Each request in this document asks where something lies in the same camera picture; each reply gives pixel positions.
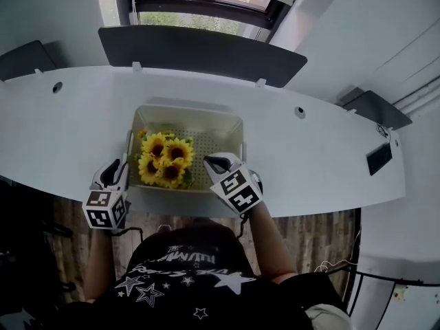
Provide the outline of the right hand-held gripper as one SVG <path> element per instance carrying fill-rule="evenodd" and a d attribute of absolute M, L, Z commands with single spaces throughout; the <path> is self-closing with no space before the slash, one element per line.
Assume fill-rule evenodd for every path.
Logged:
<path fill-rule="evenodd" d="M 209 154 L 203 165 L 212 182 L 211 191 L 236 215 L 262 202 L 259 177 L 234 153 Z"/>

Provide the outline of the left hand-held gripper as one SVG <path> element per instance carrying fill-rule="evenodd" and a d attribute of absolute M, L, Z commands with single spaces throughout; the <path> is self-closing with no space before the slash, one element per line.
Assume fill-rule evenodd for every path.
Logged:
<path fill-rule="evenodd" d="M 120 159 L 107 162 L 95 172 L 87 199 L 82 203 L 82 211 L 91 229 L 117 230 L 123 227 L 128 213 L 128 175 L 129 163 L 122 163 Z"/>

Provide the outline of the cream perforated plastic basket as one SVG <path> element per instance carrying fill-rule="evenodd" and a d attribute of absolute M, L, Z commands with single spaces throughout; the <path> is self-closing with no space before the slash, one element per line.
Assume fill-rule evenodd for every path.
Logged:
<path fill-rule="evenodd" d="M 194 162 L 190 168 L 193 183 L 188 189 L 166 189 L 142 184 L 138 175 L 135 156 L 140 154 L 138 132 L 149 133 L 170 131 L 179 138 L 192 138 L 195 150 Z M 132 187 L 156 190 L 188 190 L 192 193 L 207 193 L 212 185 L 204 168 L 205 156 L 218 152 L 231 152 L 241 156 L 243 147 L 243 121 L 230 113 L 148 104 L 135 111 L 132 125 L 133 140 L 130 144 L 129 184 Z"/>

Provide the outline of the yellow sunflower bouquet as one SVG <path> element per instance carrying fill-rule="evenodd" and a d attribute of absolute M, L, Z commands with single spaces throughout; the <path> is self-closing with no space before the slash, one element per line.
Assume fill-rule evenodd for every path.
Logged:
<path fill-rule="evenodd" d="M 140 154 L 135 156 L 142 184 L 166 189 L 188 189 L 195 150 L 191 137 L 179 138 L 170 131 L 139 131 Z"/>

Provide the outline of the person's right forearm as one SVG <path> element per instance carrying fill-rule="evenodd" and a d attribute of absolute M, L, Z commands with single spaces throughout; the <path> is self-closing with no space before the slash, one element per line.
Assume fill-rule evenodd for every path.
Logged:
<path fill-rule="evenodd" d="M 251 209 L 250 229 L 261 276 L 276 284 L 296 276 L 293 258 L 263 201 Z"/>

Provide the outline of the person's left forearm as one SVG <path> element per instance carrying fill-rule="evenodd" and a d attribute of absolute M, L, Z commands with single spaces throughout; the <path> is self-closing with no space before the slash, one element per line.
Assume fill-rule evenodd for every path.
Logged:
<path fill-rule="evenodd" d="M 107 230 L 93 230 L 83 285 L 85 300 L 93 303 L 110 289 L 115 281 L 111 236 Z"/>

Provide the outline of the long white desk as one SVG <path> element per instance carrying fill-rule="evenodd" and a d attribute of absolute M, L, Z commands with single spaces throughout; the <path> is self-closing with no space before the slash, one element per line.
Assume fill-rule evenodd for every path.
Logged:
<path fill-rule="evenodd" d="M 63 88 L 52 93 L 61 81 Z M 385 143 L 374 122 L 261 82 L 164 69 L 75 67 L 0 81 L 0 175 L 76 201 L 95 172 L 126 148 L 142 105 L 233 113 L 245 159 L 273 217 L 380 204 L 406 194 L 402 146 L 370 176 L 366 156 Z M 305 118 L 294 109 L 301 107 Z"/>

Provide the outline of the black office chair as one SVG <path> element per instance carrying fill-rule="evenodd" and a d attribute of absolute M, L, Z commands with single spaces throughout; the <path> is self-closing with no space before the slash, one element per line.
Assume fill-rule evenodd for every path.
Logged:
<path fill-rule="evenodd" d="M 0 316 L 40 329 L 83 300 L 90 237 L 79 201 L 0 181 Z"/>

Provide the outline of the wide dark desk divider panel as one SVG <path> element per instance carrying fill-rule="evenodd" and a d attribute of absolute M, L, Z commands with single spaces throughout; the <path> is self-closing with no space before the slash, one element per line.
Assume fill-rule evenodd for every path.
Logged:
<path fill-rule="evenodd" d="M 188 27 L 130 25 L 98 30 L 109 64 L 225 76 L 283 88 L 307 58 L 268 43 Z"/>

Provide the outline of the black star-print t-shirt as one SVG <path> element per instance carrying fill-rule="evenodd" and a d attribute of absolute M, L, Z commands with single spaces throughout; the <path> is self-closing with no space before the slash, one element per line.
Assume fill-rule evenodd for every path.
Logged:
<path fill-rule="evenodd" d="M 319 304 L 347 314 L 326 274 L 281 284 L 257 276 L 234 233 L 210 223 L 145 239 L 120 280 L 94 302 L 65 305 L 59 322 L 68 330 L 313 330 L 305 311 Z"/>

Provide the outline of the dark-framed window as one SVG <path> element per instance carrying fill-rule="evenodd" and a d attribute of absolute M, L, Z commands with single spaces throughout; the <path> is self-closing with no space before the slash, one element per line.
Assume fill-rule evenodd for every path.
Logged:
<path fill-rule="evenodd" d="M 290 11 L 278 0 L 115 0 L 121 25 L 193 28 L 268 43 Z"/>

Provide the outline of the black metal partition frame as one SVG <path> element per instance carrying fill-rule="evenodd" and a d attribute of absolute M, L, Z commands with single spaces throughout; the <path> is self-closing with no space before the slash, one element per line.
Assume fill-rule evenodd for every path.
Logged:
<path fill-rule="evenodd" d="M 345 297 L 357 330 L 429 329 L 440 319 L 440 260 L 360 257 Z M 392 299 L 396 284 L 407 285 L 405 301 Z"/>

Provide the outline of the white wall conduit pipes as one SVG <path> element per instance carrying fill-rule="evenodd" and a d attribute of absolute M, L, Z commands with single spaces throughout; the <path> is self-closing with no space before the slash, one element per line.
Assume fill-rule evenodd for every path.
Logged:
<path fill-rule="evenodd" d="M 440 100 L 440 77 L 424 85 L 393 105 L 407 116 Z"/>

